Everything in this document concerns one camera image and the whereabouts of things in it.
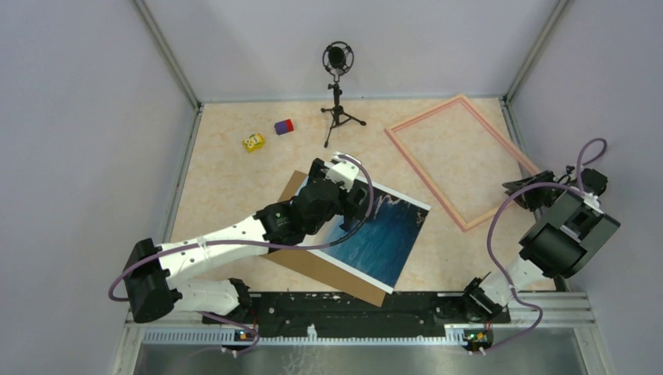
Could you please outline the blue landscape photo print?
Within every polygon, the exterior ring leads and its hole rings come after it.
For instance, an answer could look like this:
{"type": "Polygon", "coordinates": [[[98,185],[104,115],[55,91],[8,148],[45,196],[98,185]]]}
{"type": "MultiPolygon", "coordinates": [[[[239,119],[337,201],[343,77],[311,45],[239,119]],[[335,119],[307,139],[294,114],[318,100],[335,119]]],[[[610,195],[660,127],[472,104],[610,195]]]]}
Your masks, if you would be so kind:
{"type": "Polygon", "coordinates": [[[431,206],[376,182],[373,188],[366,223],[343,243],[310,253],[391,294],[431,206]]]}

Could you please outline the pink wooden picture frame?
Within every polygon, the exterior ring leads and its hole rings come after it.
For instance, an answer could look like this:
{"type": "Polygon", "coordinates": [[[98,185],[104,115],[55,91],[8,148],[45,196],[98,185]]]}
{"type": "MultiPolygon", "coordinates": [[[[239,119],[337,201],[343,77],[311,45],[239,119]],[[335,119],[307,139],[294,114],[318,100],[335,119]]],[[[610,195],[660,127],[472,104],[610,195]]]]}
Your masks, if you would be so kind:
{"type": "Polygon", "coordinates": [[[463,232],[494,217],[507,197],[504,182],[541,171],[466,95],[385,133],[463,232]]]}

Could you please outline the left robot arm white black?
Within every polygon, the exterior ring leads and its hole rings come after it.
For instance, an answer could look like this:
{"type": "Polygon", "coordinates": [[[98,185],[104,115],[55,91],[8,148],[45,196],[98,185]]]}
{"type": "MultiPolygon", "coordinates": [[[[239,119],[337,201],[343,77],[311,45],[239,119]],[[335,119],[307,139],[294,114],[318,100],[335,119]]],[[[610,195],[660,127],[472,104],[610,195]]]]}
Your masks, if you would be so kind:
{"type": "Polygon", "coordinates": [[[150,238],[137,242],[122,274],[112,282],[109,298],[119,301],[114,291],[124,284],[124,301],[136,323],[151,323],[180,311],[212,313],[241,323],[251,310],[247,286],[235,278],[204,281],[195,277],[247,257],[340,245],[367,221],[374,196],[370,175],[357,159],[339,152],[331,165],[315,159],[307,182],[288,200],[190,240],[159,245],[150,238]],[[311,247],[303,243],[336,216],[359,222],[338,240],[311,247]]]}

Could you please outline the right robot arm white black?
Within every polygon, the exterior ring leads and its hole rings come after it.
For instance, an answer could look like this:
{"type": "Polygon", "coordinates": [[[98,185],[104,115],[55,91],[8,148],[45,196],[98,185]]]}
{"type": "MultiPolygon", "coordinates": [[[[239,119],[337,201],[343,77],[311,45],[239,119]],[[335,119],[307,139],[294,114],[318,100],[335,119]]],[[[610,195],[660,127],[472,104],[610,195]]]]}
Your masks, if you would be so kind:
{"type": "Polygon", "coordinates": [[[458,310],[465,320],[491,320],[504,311],[514,292],[540,280],[574,276],[619,229],[621,224],[600,207],[608,178],[584,169],[579,190],[572,171],[568,167],[567,174],[556,179],[546,170],[503,184],[512,202],[529,211],[545,211],[519,240],[521,250],[513,262],[476,277],[464,289],[458,310]]]}

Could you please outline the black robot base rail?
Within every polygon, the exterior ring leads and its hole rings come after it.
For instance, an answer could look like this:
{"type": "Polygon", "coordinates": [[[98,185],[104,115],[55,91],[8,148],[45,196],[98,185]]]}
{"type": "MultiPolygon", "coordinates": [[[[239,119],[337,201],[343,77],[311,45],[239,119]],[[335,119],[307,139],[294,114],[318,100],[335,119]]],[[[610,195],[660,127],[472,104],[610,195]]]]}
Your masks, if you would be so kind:
{"type": "Polygon", "coordinates": [[[462,295],[394,292],[381,306],[341,292],[264,292],[233,312],[230,321],[255,327],[262,338],[301,338],[314,327],[320,338],[442,337],[446,325],[484,325],[462,295]]]}

